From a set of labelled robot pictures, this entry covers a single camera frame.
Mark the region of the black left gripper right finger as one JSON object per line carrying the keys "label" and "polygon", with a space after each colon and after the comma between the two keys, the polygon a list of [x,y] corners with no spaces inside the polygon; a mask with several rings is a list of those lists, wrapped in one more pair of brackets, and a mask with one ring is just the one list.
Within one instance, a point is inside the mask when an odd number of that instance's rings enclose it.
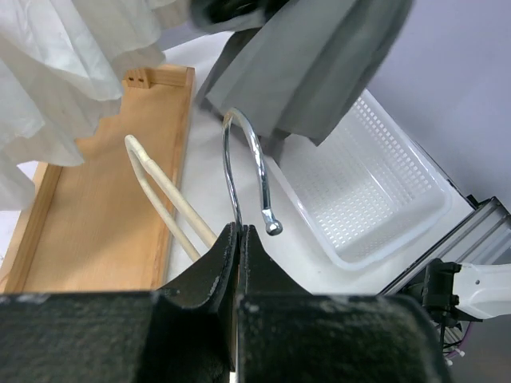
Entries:
{"label": "black left gripper right finger", "polygon": [[244,228],[240,382],[449,382],[438,334],[411,298],[311,294]]}

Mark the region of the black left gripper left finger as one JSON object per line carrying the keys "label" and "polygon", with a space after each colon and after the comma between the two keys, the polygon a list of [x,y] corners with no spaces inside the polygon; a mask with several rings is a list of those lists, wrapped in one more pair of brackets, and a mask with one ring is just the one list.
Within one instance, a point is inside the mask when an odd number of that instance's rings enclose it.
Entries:
{"label": "black left gripper left finger", "polygon": [[157,290],[4,294],[2,381],[228,381],[238,231]]}

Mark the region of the grey pleated skirt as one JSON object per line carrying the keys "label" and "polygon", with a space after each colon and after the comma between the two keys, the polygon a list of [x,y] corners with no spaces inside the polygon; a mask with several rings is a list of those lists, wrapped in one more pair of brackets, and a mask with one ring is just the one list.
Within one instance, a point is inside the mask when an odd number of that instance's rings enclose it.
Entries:
{"label": "grey pleated skirt", "polygon": [[193,1],[192,23],[229,33],[197,103],[240,110],[266,140],[321,144],[401,33],[411,1]]}

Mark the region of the white ruffled skirt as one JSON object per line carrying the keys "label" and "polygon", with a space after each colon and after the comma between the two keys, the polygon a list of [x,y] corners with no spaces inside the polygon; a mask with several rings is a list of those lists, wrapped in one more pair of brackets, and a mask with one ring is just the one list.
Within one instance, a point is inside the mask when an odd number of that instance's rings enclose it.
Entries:
{"label": "white ruffled skirt", "polygon": [[20,164],[83,162],[76,142],[118,113],[125,73],[161,64],[161,33],[187,19],[186,1],[2,2],[2,210],[34,200]]}

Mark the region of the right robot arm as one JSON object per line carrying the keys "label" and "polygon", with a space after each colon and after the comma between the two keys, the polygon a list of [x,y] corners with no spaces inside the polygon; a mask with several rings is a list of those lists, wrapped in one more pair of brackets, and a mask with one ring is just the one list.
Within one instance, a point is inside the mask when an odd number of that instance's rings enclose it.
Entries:
{"label": "right robot arm", "polygon": [[426,267],[422,307],[439,324],[439,343],[446,364],[463,357],[463,339],[447,343],[445,332],[459,322],[482,322],[510,314],[510,265],[444,263],[435,259]]}

